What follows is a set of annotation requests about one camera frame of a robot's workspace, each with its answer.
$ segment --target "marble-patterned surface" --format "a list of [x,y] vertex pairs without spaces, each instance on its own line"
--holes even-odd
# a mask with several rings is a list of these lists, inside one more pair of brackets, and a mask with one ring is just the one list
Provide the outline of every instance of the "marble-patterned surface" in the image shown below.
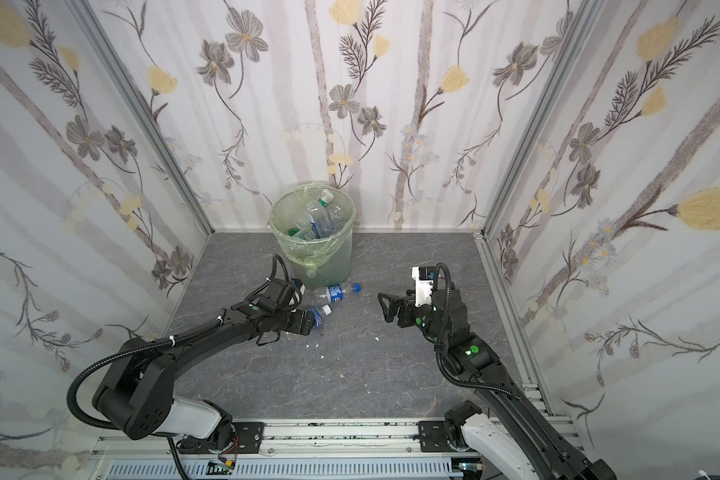
[[[269,274],[279,251],[270,234],[214,234],[170,331],[239,301]],[[231,347],[184,374],[175,394],[208,398],[238,418],[440,416],[463,398],[482,403],[446,382],[417,329],[385,323],[376,300],[378,292],[412,288],[411,266],[439,261],[451,270],[473,330],[518,378],[471,234],[355,234],[349,279],[363,291],[333,305],[322,335]]]

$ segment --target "floral wallpaper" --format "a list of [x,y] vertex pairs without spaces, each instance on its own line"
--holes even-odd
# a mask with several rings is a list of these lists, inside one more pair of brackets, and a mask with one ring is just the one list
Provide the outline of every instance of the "floral wallpaper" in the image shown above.
[[93,0],[214,227],[298,184],[357,225],[478,228],[578,2]]
[[603,6],[489,239],[587,452],[720,475],[720,2]]
[[162,334],[205,241],[108,78],[63,3],[0,0],[0,478],[79,475],[69,383]]

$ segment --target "trash bag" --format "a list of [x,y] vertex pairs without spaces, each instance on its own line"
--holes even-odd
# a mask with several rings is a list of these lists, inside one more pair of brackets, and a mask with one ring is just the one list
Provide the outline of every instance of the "trash bag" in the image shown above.
[[[331,203],[340,206],[344,212],[342,231],[316,240],[289,236],[288,230],[294,226],[296,216],[325,189],[334,195]],[[335,285],[349,276],[352,228],[356,217],[355,202],[346,193],[326,184],[311,183],[299,185],[280,198],[269,213],[269,225],[283,253],[293,264],[293,276],[301,279],[307,288],[317,288]]]

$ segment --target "trash can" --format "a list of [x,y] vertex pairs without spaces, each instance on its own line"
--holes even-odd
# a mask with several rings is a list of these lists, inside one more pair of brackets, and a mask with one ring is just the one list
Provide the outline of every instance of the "trash can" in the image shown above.
[[[342,208],[344,228],[328,238],[302,240],[289,236],[294,219],[303,212],[310,200],[320,197],[323,190],[330,190],[332,204]],[[357,211],[355,202],[341,190],[325,184],[299,185],[283,196],[272,207],[269,225],[277,237],[280,248],[293,265],[292,276],[301,279],[309,288],[336,285],[349,276],[352,262],[352,228]]]

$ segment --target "green plastic bag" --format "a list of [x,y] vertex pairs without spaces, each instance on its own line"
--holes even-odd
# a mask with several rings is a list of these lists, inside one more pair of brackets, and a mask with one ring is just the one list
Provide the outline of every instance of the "green plastic bag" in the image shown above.
[[[302,240],[289,236],[294,219],[310,200],[320,197],[323,190],[330,190],[334,197],[332,204],[342,208],[345,222],[342,231],[328,238]],[[269,225],[282,251],[293,264],[293,275],[301,279],[307,288],[336,285],[349,276],[352,258],[352,228],[357,217],[355,202],[341,190],[326,184],[312,183],[299,185],[284,195],[269,213]]]

